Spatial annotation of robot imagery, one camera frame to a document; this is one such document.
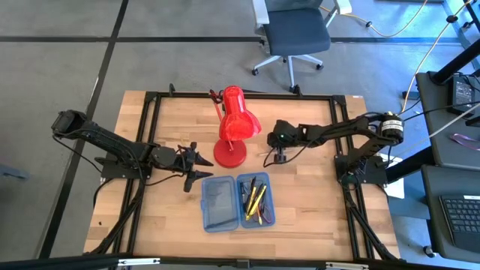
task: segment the chair base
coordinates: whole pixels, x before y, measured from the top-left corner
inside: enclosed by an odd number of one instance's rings
[[[272,63],[273,61],[277,61],[278,59],[282,58],[283,63],[285,61],[288,62],[288,71],[289,71],[289,77],[290,77],[290,89],[293,91],[296,87],[295,85],[295,79],[293,77],[293,63],[292,63],[292,58],[304,60],[307,62],[312,62],[316,64],[316,69],[318,71],[323,69],[323,62],[322,60],[319,60],[317,58],[314,58],[313,56],[310,55],[288,55],[288,56],[280,56],[280,55],[273,55],[256,65],[253,70],[252,70],[252,75],[256,76],[258,74],[258,68],[263,67],[264,65],[268,65]]]

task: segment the black desk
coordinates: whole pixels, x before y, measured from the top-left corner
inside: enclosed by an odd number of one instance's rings
[[[416,79],[424,111],[447,106],[446,85],[435,85],[427,73],[418,73]],[[477,94],[475,98],[480,101],[480,94]],[[480,109],[477,109],[475,115],[477,116],[479,113]],[[447,112],[446,109],[440,109],[429,112],[424,117],[427,122],[428,133],[432,134],[457,115]],[[430,147],[388,168],[386,170],[388,181],[393,182],[405,175],[414,173],[420,170],[420,167],[424,164],[480,171],[480,151],[473,151],[451,140],[450,135],[455,133],[467,135],[477,140],[480,137],[480,127],[467,127],[462,119],[456,121],[431,138]]]
[[[433,252],[447,259],[480,263],[480,253],[473,253],[453,245],[439,200],[441,195],[480,194],[480,172],[423,166],[421,174],[430,209],[431,219],[427,224]]]

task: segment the wooden tabletop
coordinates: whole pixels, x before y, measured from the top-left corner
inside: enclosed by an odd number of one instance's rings
[[[142,112],[144,91],[126,91],[115,133],[135,140]],[[349,117],[366,112],[362,97],[346,96]],[[350,236],[341,187],[336,181],[333,157],[335,142],[303,151],[291,163],[263,168],[265,153],[270,150],[266,135],[277,119],[292,125],[332,123],[329,103],[315,100],[246,100],[247,109],[260,121],[262,132],[245,141],[247,159],[235,169],[215,163],[213,146],[218,140],[218,116],[210,99],[162,98],[154,141],[176,148],[198,142],[201,155],[215,164],[198,166],[198,170],[215,176],[233,176],[265,171],[270,176],[276,223],[262,229],[207,233],[200,210],[201,181],[190,193],[183,192],[183,178],[172,178],[147,187],[139,219],[134,254],[139,256],[256,258],[291,260],[352,260]],[[148,134],[146,125],[144,141]],[[361,146],[366,139],[354,136]],[[298,149],[287,152],[293,156]],[[150,182],[171,175],[154,169]],[[124,179],[110,182],[99,193],[85,243],[85,251],[96,248],[119,217],[125,191]],[[369,224],[383,244],[399,257],[397,240],[385,194],[375,185],[363,184]],[[360,226],[358,243],[365,256]],[[121,251],[125,250],[128,229]]]

